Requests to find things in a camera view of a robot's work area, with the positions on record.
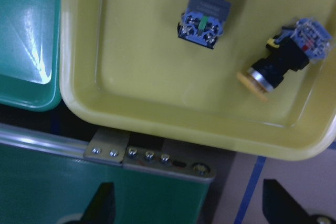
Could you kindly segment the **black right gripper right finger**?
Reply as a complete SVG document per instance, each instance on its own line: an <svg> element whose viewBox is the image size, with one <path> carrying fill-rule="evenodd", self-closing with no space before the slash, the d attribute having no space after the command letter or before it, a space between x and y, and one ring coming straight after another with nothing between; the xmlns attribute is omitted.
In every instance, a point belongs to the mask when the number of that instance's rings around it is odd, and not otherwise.
<svg viewBox="0 0 336 224"><path fill-rule="evenodd" d="M268 223L315 223L276 179L264 179L263 214Z"/></svg>

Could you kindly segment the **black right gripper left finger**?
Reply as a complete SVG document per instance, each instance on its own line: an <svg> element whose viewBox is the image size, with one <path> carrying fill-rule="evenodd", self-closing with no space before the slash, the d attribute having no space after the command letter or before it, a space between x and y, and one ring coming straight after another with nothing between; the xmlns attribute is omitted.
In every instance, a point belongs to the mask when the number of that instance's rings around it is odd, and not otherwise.
<svg viewBox="0 0 336 224"><path fill-rule="evenodd" d="M114 223L115 203L114 183L101 183L82 215L80 223Z"/></svg>

